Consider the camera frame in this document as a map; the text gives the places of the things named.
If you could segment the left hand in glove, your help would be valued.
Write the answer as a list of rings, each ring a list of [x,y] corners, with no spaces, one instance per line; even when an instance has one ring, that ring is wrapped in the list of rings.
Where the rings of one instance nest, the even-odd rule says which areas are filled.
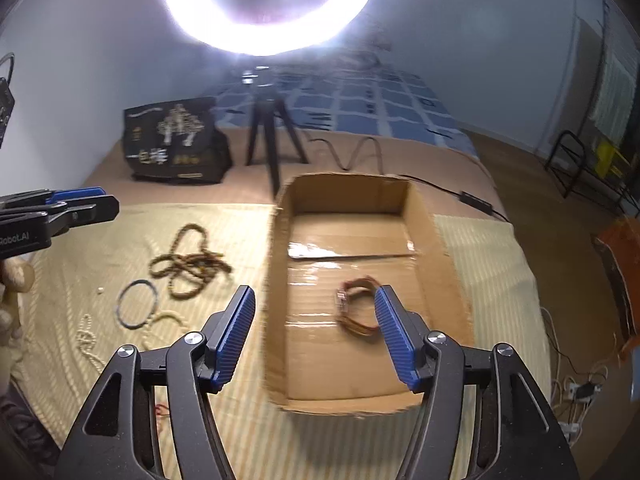
[[[21,257],[1,263],[1,345],[7,347],[12,339],[21,336],[20,295],[26,294],[35,283],[32,265]]]

